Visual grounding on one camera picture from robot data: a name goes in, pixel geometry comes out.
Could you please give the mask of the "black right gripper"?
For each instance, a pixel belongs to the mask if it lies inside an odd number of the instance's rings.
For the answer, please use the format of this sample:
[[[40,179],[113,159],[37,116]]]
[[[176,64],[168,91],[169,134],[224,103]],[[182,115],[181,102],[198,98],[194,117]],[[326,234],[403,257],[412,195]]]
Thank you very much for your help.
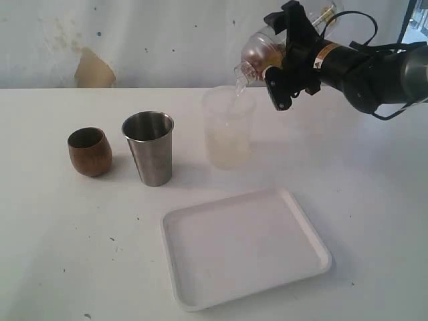
[[[263,21],[276,35],[287,31],[282,69],[299,72],[305,80],[305,88],[302,91],[313,96],[320,91],[320,80],[313,68],[315,49],[320,36],[307,18],[303,5],[298,1],[289,1],[282,9],[284,11],[266,15]]]

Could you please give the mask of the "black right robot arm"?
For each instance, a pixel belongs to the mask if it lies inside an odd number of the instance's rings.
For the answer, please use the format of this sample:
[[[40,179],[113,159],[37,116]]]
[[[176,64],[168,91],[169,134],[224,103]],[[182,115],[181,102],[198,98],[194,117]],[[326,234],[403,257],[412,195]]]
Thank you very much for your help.
[[[275,33],[286,31],[286,52],[279,67],[264,72],[276,110],[288,110],[301,91],[314,95],[326,84],[342,92],[359,112],[390,120],[408,107],[427,101],[427,43],[343,46],[317,32],[297,1],[264,18]],[[402,104],[389,116],[377,114],[383,104]]]

